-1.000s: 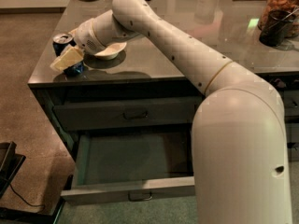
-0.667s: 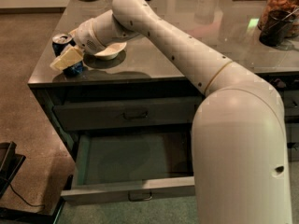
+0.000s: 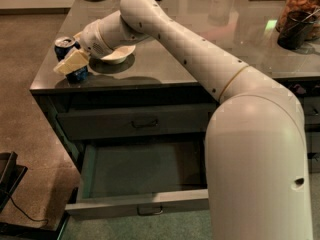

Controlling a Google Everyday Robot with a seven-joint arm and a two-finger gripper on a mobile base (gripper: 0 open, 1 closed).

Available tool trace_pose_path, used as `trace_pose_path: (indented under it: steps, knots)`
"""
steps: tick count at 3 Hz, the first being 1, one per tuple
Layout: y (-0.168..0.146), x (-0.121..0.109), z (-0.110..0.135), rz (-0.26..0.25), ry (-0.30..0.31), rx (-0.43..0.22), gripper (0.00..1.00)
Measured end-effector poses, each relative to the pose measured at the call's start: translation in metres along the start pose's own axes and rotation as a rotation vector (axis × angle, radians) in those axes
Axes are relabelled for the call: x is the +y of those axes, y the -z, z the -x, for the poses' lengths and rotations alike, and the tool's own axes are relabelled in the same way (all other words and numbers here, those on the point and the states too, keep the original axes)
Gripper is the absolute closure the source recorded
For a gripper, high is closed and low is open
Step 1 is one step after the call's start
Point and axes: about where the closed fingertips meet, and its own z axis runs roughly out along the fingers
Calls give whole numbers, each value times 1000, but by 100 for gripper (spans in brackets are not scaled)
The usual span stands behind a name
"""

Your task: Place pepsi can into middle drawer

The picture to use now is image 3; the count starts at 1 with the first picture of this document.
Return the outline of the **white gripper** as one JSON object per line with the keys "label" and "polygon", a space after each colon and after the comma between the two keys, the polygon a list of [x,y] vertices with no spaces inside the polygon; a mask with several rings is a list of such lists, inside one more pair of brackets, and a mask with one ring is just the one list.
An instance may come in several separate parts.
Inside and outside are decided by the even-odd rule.
{"label": "white gripper", "polygon": [[[113,52],[104,42],[100,30],[99,20],[88,24],[80,33],[79,43],[81,47],[89,52],[94,58],[103,58]],[[55,67],[54,72],[61,75],[68,75],[89,63],[89,55],[83,49],[72,48]]]}

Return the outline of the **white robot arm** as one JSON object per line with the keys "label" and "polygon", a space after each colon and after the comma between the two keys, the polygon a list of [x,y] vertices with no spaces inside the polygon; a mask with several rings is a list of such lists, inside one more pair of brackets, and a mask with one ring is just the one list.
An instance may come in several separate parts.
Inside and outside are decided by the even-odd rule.
{"label": "white robot arm", "polygon": [[121,0],[58,63],[67,75],[151,36],[219,102],[205,138],[213,240],[313,240],[304,113],[272,78],[171,19],[155,0]]}

